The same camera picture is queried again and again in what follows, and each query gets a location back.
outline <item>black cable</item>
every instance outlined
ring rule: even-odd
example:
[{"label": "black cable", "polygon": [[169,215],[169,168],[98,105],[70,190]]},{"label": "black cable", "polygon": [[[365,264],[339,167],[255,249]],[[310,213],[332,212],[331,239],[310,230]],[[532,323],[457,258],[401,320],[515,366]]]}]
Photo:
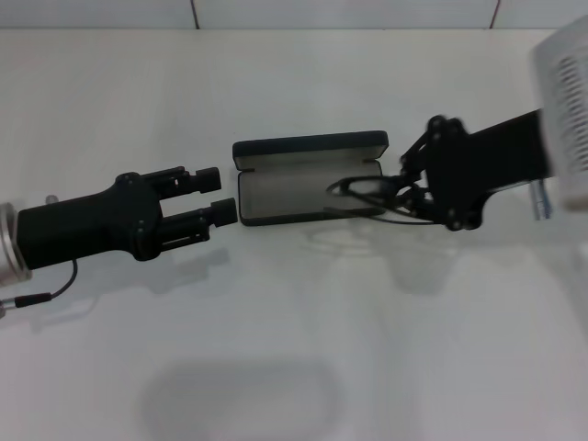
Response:
[{"label": "black cable", "polygon": [[375,216],[365,216],[363,214],[352,213],[352,212],[346,211],[344,209],[334,209],[332,207],[325,207],[324,210],[325,211],[330,211],[332,213],[336,213],[336,214],[338,214],[340,216],[346,216],[347,218],[369,219],[371,221],[384,222],[384,223],[392,223],[394,225],[436,225],[434,222],[408,222],[406,220],[382,219],[382,218],[378,218],[378,217],[375,217]]},{"label": "black cable", "polygon": [[[354,213],[350,213],[345,210],[332,209],[332,208],[328,208],[326,210],[330,210],[330,211],[336,210],[336,211],[338,211],[338,214],[340,214],[340,215],[345,214],[347,217],[366,218],[366,219],[372,219],[374,221],[392,223],[392,224],[397,224],[397,225],[437,225],[436,222],[412,216],[411,214],[406,213],[404,211],[401,211],[396,207],[391,207],[390,205],[384,205],[383,203],[379,202],[375,198],[376,195],[380,196],[380,198],[384,198],[380,192],[361,194],[361,193],[358,193],[358,192],[352,190],[351,188],[349,188],[352,184],[357,183],[357,182],[362,182],[362,181],[382,181],[382,182],[387,183],[390,187],[389,194],[387,196],[389,196],[390,199],[396,199],[397,198],[396,195],[398,195],[398,193],[403,188],[415,186],[415,184],[413,182],[405,182],[400,176],[390,177],[390,176],[368,175],[368,176],[356,176],[356,177],[348,177],[348,178],[341,179],[341,180],[335,182],[334,184],[329,185],[327,187],[326,191],[334,196],[355,198],[355,199],[358,199],[358,200],[360,200],[360,201],[362,201],[372,207],[379,208],[379,209],[385,209],[387,211],[398,214],[400,216],[405,216],[405,217],[408,217],[411,219],[417,219],[417,220],[424,221],[424,222],[386,220],[386,219],[376,218],[376,217],[371,217],[371,216],[356,215]],[[339,193],[334,193],[334,191],[336,189],[339,190]]]},{"label": "black cable", "polygon": [[70,279],[67,281],[67,283],[65,285],[63,285],[61,288],[59,288],[57,291],[55,291],[53,294],[51,294],[51,299],[55,299],[56,297],[61,296],[65,291],[67,291],[67,289],[69,289],[69,287],[74,283],[75,279],[77,278],[77,260],[73,260],[72,261],[72,265],[73,265],[73,272],[72,272],[72,276],[70,277]]},{"label": "black cable", "polygon": [[51,301],[56,297],[61,296],[75,281],[77,278],[77,261],[74,259],[72,261],[73,271],[72,276],[67,281],[65,285],[63,285],[60,289],[55,291],[54,293],[50,292],[41,292],[40,294],[29,294],[27,296],[18,296],[14,297],[13,299],[8,300],[0,300],[0,309],[1,308],[25,308],[27,306],[37,305],[39,303],[44,303],[46,301]]}]

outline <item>wire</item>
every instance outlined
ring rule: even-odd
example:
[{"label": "wire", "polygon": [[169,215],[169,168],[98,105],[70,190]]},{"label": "wire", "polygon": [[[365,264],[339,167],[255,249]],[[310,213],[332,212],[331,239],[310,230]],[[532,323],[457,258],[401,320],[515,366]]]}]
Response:
[{"label": "wire", "polygon": [[334,208],[325,208],[325,210],[331,211],[331,212],[336,211],[340,215],[346,215],[346,217],[365,218],[365,219],[371,219],[373,221],[391,223],[391,224],[395,224],[395,225],[437,225],[436,222],[427,221],[426,219],[422,219],[422,218],[417,218],[417,217],[412,216],[411,214],[406,213],[404,211],[401,211],[397,208],[384,205],[383,203],[379,202],[377,200],[377,198],[374,197],[374,193],[361,194],[361,193],[358,193],[358,192],[352,190],[351,188],[349,188],[352,184],[354,184],[356,182],[361,182],[361,181],[387,182],[390,185],[395,187],[394,190],[396,190],[396,187],[398,188],[398,190],[396,190],[396,191],[394,191],[394,190],[391,191],[391,193],[394,195],[394,197],[396,197],[396,195],[398,194],[398,192],[401,190],[402,187],[412,187],[413,186],[413,184],[410,184],[408,186],[398,185],[398,182],[397,182],[398,178],[396,176],[395,177],[377,176],[377,175],[376,176],[356,176],[356,177],[348,177],[345,179],[341,179],[341,180],[335,182],[334,184],[329,185],[327,187],[326,191],[334,196],[355,198],[355,199],[361,200],[362,202],[364,202],[372,207],[376,207],[379,209],[385,209],[387,211],[398,214],[400,216],[404,216],[404,217],[411,218],[411,219],[416,219],[416,220],[423,221],[423,222],[388,220],[388,219],[376,218],[376,217],[372,217],[372,216],[357,215],[357,214],[351,213],[349,211],[345,211],[345,210],[341,210],[341,209],[334,209]]},{"label": "wire", "polygon": [[58,289],[57,291],[55,291],[54,293],[51,294],[51,299],[55,299],[56,297],[61,296],[65,291],[67,291],[67,289],[74,283],[75,279],[77,278],[77,260],[73,260],[72,261],[72,265],[73,265],[73,272],[72,272],[72,276],[70,277],[70,279],[67,281],[67,283],[65,285],[63,285],[60,289]]},{"label": "wire", "polygon": [[45,303],[46,301],[52,301],[56,297],[61,296],[77,278],[77,261],[75,259],[72,261],[72,265],[73,272],[70,279],[65,285],[52,294],[50,292],[41,292],[40,294],[29,294],[27,296],[14,297],[13,299],[0,300],[0,318],[4,316],[2,312],[4,312],[6,309],[26,308],[27,306],[38,305],[39,303]]},{"label": "wire", "polygon": [[[371,221],[392,223],[394,225],[436,225],[434,222],[408,222],[406,220],[382,219],[382,218],[377,218],[374,216],[365,216],[363,214],[352,213],[352,212],[346,211],[344,209],[334,209],[333,207],[325,207],[324,210],[339,214],[341,216],[346,216],[347,218],[363,218],[363,219],[369,219]],[[411,217],[406,213],[402,213],[401,211],[400,211],[400,214],[402,214],[404,216]]]}]

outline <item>metal cylinder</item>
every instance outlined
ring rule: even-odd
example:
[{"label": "metal cylinder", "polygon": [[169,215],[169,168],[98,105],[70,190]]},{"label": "metal cylinder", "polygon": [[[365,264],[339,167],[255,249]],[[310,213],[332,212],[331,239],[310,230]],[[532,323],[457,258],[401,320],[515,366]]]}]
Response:
[{"label": "metal cylinder", "polygon": [[31,278],[17,245],[17,211],[12,204],[0,205],[0,287]]}]

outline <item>robotic arm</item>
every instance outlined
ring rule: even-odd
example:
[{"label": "robotic arm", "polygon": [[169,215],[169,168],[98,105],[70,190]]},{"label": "robotic arm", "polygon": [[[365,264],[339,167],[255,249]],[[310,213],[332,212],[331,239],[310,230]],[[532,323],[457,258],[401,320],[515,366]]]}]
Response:
[{"label": "robotic arm", "polygon": [[[541,110],[472,134],[458,119],[434,117],[402,156],[400,175],[347,178],[329,190],[455,232],[479,228],[492,194],[525,183],[532,183],[536,211],[548,217],[542,179],[556,175],[564,208],[588,210],[588,16],[534,55]],[[424,177],[428,187],[419,186]],[[355,190],[376,180],[375,191]]]},{"label": "robotic arm", "polygon": [[[551,176],[541,140],[539,111],[468,134],[459,119],[438,116],[401,157],[398,176],[343,179],[331,187],[370,205],[408,214],[449,230],[475,230],[488,198],[501,190]],[[419,183],[426,177],[428,187]],[[378,179],[377,191],[354,184]]]},{"label": "robotic arm", "polygon": [[[16,212],[10,204],[0,205],[0,287],[28,280],[34,269],[70,260],[75,276],[76,259],[92,254],[120,250],[146,261],[161,252],[205,242],[211,225],[237,221],[234,199],[166,218],[160,200],[220,188],[217,168],[191,175],[177,167],[148,175],[126,173],[102,193],[34,209]],[[43,293],[0,300],[0,317],[4,309],[54,297]]]}]

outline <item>white surface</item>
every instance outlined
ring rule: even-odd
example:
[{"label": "white surface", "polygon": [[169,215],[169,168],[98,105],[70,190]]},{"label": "white surface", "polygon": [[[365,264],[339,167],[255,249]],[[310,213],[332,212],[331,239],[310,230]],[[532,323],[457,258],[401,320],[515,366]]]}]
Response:
[{"label": "white surface", "polygon": [[561,28],[586,14],[586,0],[502,0],[494,27]]},{"label": "white surface", "polygon": [[[386,130],[385,172],[435,114],[535,107],[538,31],[0,32],[0,200],[218,166],[235,141]],[[19,441],[501,441],[588,434],[588,224],[526,189],[476,232],[340,220],[83,259],[0,321],[0,427]],[[36,272],[6,297],[61,285]]]},{"label": "white surface", "polygon": [[496,0],[196,0],[203,29],[488,28]]},{"label": "white surface", "polygon": [[0,0],[0,28],[194,28],[190,0]]}]

